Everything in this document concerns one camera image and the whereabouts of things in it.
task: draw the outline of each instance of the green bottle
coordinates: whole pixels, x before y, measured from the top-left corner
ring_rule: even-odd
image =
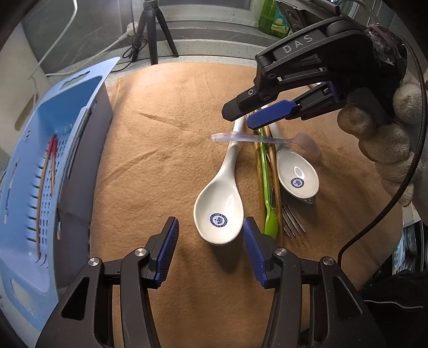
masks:
[[[259,18],[259,30],[279,38],[286,37],[290,33],[287,20],[273,0],[265,0],[263,4],[262,13]]]

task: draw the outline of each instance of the knitted glove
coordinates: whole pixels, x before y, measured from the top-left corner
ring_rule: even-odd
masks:
[[[359,139],[361,152],[374,162],[383,188],[393,196],[412,161],[420,132],[422,95],[415,83],[401,85],[393,98],[395,123],[376,127],[375,117],[364,107],[347,104],[337,115],[339,127]],[[428,223],[428,145],[424,146],[412,182],[399,200],[406,207],[413,201]]]

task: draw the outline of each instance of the green plastic spoon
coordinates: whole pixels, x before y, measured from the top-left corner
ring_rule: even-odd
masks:
[[[262,129],[259,129],[259,135],[264,136]],[[267,210],[265,222],[265,234],[268,234],[273,239],[276,239],[278,234],[278,218],[270,204],[270,190],[269,190],[269,176],[268,176],[268,162],[266,160],[265,145],[260,143],[260,156],[262,158],[262,172],[263,172],[263,193],[265,196],[265,206]]]

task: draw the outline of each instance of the blue circular logo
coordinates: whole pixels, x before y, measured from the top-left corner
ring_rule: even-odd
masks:
[[[214,213],[210,217],[211,224],[213,224],[215,227],[223,227],[227,224],[227,218],[220,213]]]
[[[303,187],[305,182],[303,181],[303,179],[300,179],[299,177],[295,177],[294,179],[291,180],[291,184],[293,187],[299,189],[300,187]]]

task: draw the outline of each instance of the silver bolt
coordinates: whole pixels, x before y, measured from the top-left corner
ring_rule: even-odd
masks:
[[[97,264],[99,264],[100,263],[100,259],[99,258],[91,258],[89,261],[88,261],[88,265],[89,266],[96,266]]]
[[[285,256],[287,255],[287,249],[278,248],[275,250],[275,254],[277,254],[278,256]]]
[[[322,259],[322,263],[327,265],[327,266],[331,266],[334,264],[334,260],[328,256],[326,256],[325,258]]]
[[[134,251],[134,254],[136,256],[144,256],[145,254],[147,254],[147,250],[144,248],[138,248],[137,250]]]

